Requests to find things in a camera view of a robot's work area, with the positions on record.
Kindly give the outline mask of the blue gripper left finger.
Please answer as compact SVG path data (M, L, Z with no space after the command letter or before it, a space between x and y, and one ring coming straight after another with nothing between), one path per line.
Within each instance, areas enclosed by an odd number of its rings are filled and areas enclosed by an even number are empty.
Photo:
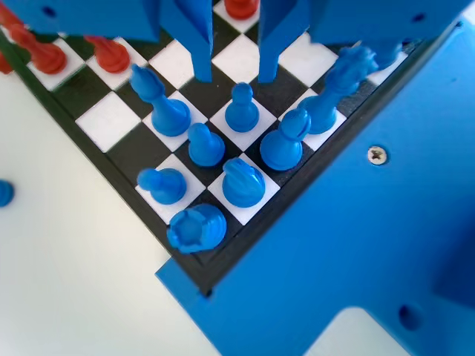
M212 81L212 1L160 1L160 25L191 54L194 76Z

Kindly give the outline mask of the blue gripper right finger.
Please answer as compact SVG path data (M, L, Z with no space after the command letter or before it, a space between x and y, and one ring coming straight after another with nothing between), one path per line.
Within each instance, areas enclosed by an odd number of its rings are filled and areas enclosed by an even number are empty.
M260 83L273 82L279 56L309 27L307 0L261 0L258 25Z

